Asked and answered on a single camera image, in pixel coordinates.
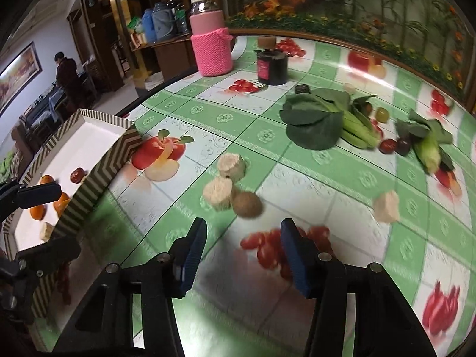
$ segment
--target pink label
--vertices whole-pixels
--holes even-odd
[[[258,78],[269,80],[270,78],[270,63],[263,60],[258,60]]]

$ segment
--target mural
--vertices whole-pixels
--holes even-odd
[[[227,0],[231,28],[343,40],[385,54],[462,98],[474,36],[445,0]]]
[[[17,94],[41,72],[35,46],[30,43],[0,73],[0,114]]]

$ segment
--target cardboard box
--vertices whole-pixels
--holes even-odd
[[[52,204],[46,206],[42,221],[33,220],[28,210],[12,213],[3,227],[8,258],[13,260],[18,251],[41,244],[40,227],[45,221],[55,225],[51,238],[77,236],[99,197],[141,142],[134,123],[127,119],[94,110],[76,111],[39,151],[22,180],[33,186],[49,174],[71,200],[59,219]],[[87,172],[82,184],[73,184],[69,178],[77,167]],[[41,278],[33,294],[36,317],[46,316],[56,280],[57,273]]]

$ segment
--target blue bottle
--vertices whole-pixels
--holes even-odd
[[[142,16],[142,27],[144,28],[147,42],[155,43],[157,41],[157,34],[152,21],[152,9],[145,10],[144,16]]]

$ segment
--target pink knitted sleeve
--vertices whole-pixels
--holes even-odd
[[[218,76],[233,68],[228,28],[220,28],[203,35],[192,35],[193,52],[199,72],[203,76]]]

